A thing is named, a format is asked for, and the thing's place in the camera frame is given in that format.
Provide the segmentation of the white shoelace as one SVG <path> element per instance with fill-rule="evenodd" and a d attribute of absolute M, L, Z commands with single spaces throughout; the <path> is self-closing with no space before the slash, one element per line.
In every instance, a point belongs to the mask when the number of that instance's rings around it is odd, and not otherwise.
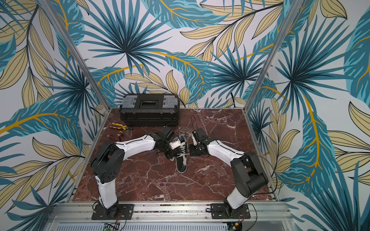
<path fill-rule="evenodd" d="M 180 173 L 187 171 L 187 154 L 187 151 L 185 153 L 180 152 L 180 154 L 176 157 L 176 168 Z"/>

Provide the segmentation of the black white canvas sneaker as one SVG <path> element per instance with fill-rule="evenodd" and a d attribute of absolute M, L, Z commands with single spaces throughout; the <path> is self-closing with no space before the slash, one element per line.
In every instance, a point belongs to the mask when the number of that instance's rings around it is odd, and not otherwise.
<path fill-rule="evenodd" d="M 188 150 L 188 142 L 185 137 L 180 136 L 176 140 L 177 147 L 175 148 L 177 156 L 176 156 L 176 168 L 179 173 L 184 173 L 187 171 L 187 150 Z"/>

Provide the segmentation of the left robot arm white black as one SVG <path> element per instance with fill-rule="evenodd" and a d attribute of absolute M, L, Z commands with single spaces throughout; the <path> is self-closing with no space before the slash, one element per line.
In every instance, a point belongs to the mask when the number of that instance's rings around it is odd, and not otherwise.
<path fill-rule="evenodd" d="M 128 158 L 147 151 L 157 150 L 164 153 L 169 160 L 176 160 L 177 170 L 183 173 L 187 170 L 188 142 L 180 136 L 171 140 L 174 131 L 165 126 L 162 131 L 146 134 L 129 141 L 106 141 L 97 151 L 91 168 L 98 185 L 98 203 L 104 209 L 111 209 L 118 204 L 115 180 L 121 166 Z"/>

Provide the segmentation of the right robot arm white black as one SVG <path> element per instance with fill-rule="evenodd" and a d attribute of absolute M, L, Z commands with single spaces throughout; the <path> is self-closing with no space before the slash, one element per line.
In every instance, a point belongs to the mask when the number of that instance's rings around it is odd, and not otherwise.
<path fill-rule="evenodd" d="M 225 200 L 229 209 L 240 208 L 253 194 L 268 185 L 269 179 L 255 153 L 231 148 L 216 138 L 208 137 L 203 129 L 193 131 L 192 140 L 189 147 L 191 156 L 210 155 L 231 167 L 235 189 Z"/>

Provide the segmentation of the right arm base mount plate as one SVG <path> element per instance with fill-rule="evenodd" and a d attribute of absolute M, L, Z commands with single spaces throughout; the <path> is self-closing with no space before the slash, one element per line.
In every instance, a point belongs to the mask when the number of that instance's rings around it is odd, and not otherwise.
<path fill-rule="evenodd" d="M 210 204 L 206 208 L 206 212 L 211 213 L 212 219 L 250 219 L 250 211 L 247 204 L 243 204 L 237 209 L 232 209 L 230 206 L 223 203 Z"/>

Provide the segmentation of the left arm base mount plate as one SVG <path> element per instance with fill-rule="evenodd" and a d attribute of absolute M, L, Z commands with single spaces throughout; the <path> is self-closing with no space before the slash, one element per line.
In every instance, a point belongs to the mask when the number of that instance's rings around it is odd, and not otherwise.
<path fill-rule="evenodd" d="M 131 220 L 134 204 L 115 204 L 107 209 L 100 203 L 93 208 L 92 220 Z"/>

